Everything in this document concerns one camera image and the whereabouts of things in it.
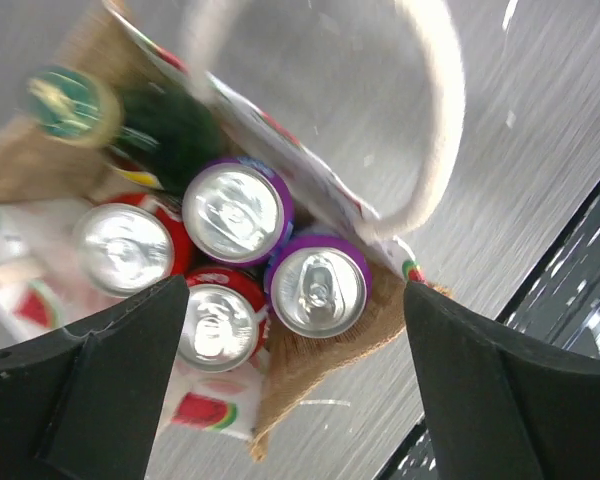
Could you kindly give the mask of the purple soda can front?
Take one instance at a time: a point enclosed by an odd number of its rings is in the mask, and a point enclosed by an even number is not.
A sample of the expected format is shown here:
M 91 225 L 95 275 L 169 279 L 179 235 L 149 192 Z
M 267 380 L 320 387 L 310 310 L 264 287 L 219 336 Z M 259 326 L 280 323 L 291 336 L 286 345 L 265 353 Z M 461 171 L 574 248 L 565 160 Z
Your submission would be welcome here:
M 372 289 L 360 249 L 336 232 L 313 225 L 297 231 L 264 273 L 272 312 L 308 338 L 340 335 L 362 316 Z

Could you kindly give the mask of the brown canvas tote bag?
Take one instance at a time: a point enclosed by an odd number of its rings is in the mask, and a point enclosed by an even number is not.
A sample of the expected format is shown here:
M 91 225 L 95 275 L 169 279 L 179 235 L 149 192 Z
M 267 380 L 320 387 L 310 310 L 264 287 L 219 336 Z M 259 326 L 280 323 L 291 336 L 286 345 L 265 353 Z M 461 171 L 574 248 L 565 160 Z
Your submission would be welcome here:
M 104 1 L 77 28 L 54 65 L 93 75 L 114 87 L 145 82 L 183 87 L 214 115 L 225 136 L 220 158 L 248 156 L 271 167 L 294 203 L 291 234 L 324 226 L 356 245 L 371 269 L 372 289 L 360 319 L 344 333 L 308 338 L 288 329 L 272 312 L 261 264 L 219 263 L 196 247 L 193 270 L 223 266 L 249 272 L 268 303 L 265 346 L 241 366 L 220 373 L 197 370 L 178 354 L 155 437 L 172 422 L 204 430 L 240 428 L 255 459 L 266 454 L 270 431 L 330 372 L 394 340 L 402 331 L 401 290 L 422 281 L 401 236 L 423 225 L 439 204 L 454 168 L 463 132 L 465 76 L 457 34 L 442 1 L 401 1 L 398 11 L 421 44 L 432 94 L 429 153 L 407 204 L 379 217 L 323 161 L 277 126 L 259 108 L 211 74 L 224 38 L 243 10 L 240 1 L 205 1 L 193 13 L 189 52 L 180 61 L 140 32 L 124 4 Z M 124 193 L 172 198 L 156 178 L 130 166 L 114 166 L 98 149 L 53 140 L 23 108 L 0 131 L 0 316 L 33 340 L 108 309 L 113 297 L 86 277 L 73 233 L 90 209 Z

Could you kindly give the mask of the red cola can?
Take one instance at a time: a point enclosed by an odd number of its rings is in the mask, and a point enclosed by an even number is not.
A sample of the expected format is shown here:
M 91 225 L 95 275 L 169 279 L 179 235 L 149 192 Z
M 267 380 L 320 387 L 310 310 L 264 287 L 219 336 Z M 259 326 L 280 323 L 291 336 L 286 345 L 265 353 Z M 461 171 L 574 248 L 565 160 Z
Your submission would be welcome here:
M 269 336 L 268 303 L 249 272 L 205 266 L 186 276 L 189 298 L 178 354 L 209 373 L 233 370 L 257 354 Z
M 90 209 L 73 240 L 86 277 L 119 298 L 187 273 L 196 257 L 178 202 L 151 193 L 119 194 Z

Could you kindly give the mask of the purple Fanta can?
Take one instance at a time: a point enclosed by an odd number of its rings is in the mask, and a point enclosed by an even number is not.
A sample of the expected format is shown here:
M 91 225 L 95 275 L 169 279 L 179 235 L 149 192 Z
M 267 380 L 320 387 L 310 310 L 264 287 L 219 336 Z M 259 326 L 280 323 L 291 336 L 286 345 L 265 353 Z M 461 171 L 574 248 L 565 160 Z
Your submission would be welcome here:
M 221 158 L 189 184 L 181 216 L 195 246 L 238 267 L 261 264 L 291 237 L 294 203 L 275 170 L 248 156 Z

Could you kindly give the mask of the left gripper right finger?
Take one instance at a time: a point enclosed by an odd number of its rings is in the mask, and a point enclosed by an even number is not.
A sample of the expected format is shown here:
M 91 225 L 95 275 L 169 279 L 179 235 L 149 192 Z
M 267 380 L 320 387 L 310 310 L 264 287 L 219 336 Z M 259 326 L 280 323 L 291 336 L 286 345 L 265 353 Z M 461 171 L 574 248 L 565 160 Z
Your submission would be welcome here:
M 600 360 L 422 283 L 404 318 L 442 479 L 600 479 Z

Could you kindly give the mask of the green glass bottle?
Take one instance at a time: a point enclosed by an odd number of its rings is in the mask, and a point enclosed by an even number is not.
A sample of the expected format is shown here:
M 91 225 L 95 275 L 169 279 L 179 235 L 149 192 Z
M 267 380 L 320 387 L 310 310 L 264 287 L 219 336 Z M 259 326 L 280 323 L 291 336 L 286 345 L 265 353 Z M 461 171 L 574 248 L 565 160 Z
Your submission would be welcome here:
M 114 87 L 52 65 L 32 72 L 23 90 L 23 108 L 47 137 L 101 150 L 114 166 L 153 175 L 171 195 L 183 195 L 226 150 L 214 115 L 179 85 Z

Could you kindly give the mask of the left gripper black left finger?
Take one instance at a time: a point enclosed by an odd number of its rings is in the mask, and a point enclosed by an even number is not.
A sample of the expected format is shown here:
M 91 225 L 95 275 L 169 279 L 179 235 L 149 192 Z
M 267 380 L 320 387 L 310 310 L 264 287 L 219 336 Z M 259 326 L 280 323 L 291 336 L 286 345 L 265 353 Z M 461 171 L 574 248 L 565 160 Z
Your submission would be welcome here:
M 179 343 L 181 276 L 0 349 L 0 479 L 142 479 Z

